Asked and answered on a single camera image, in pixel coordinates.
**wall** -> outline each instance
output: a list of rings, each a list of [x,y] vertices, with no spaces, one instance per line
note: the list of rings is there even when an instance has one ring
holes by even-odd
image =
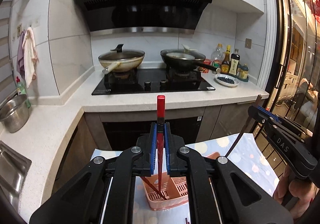
[[[160,51],[164,49],[182,48],[186,44],[192,49],[211,57],[218,43],[226,49],[233,49],[236,38],[237,14],[209,4],[204,10],[193,35],[168,33],[125,33],[104,36],[91,36],[92,58],[95,66],[100,66],[99,55],[124,44],[124,49],[143,50],[146,55],[144,67],[156,67],[162,62]]]
[[[22,24],[23,29],[32,27],[39,62],[36,65],[37,78],[34,80],[27,94],[29,97],[58,96],[58,89],[54,79],[49,42],[48,42],[48,13],[49,0],[13,0],[10,18],[10,58],[14,66],[14,76],[21,76],[17,72],[17,52],[19,38],[17,26]]]
[[[50,0],[48,28],[53,73],[62,95],[93,66],[90,32],[74,0]]]
[[[257,84],[264,61],[267,38],[267,0],[264,1],[264,14],[238,13],[235,48],[239,49],[241,65],[247,64],[249,80]],[[252,39],[252,48],[245,48],[246,38]]]
[[[19,24],[32,27],[39,57],[28,96],[38,104],[63,104],[92,67],[90,35],[80,11],[73,0],[14,0],[9,46],[15,76]]]

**bowl of blueberries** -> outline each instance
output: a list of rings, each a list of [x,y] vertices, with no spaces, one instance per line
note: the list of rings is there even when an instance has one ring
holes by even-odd
[[[236,87],[239,85],[239,81],[236,78],[229,75],[217,74],[215,78],[218,83],[224,86]]]

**finger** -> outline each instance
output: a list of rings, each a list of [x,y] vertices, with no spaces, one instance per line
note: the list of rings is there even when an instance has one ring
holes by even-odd
[[[287,164],[284,168],[283,176],[288,178],[291,173],[292,173],[292,170],[291,170],[290,166]]]
[[[279,202],[280,204],[283,201],[283,198],[279,198],[278,187],[276,188],[275,192],[273,193],[273,198],[275,201]]]
[[[294,197],[298,197],[301,203],[309,203],[313,197],[314,184],[305,180],[293,180],[289,185],[289,191]]]
[[[289,177],[281,176],[278,183],[278,196],[283,198],[289,188]]]
[[[296,205],[290,210],[290,213],[293,217],[293,219],[298,219],[300,218],[304,212],[308,209],[310,205],[310,201],[307,203],[302,202],[302,200],[298,200]]]

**gas stove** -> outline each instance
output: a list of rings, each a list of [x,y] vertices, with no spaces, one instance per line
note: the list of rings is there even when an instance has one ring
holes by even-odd
[[[92,95],[215,90],[198,71],[133,69],[105,75]]]

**red chopstick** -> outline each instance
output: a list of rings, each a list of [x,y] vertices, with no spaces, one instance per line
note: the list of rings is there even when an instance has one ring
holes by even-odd
[[[157,97],[158,190],[161,193],[165,96]]]
[[[163,198],[165,201],[167,200],[167,198],[166,197],[164,197],[162,194],[161,194],[161,192],[159,192],[157,189],[156,189],[156,187],[154,187],[153,185],[152,185],[152,183],[151,182],[149,182],[149,180],[146,178],[146,177],[140,177],[146,184],[148,184],[148,186],[151,188],[151,189],[153,189],[161,198]]]

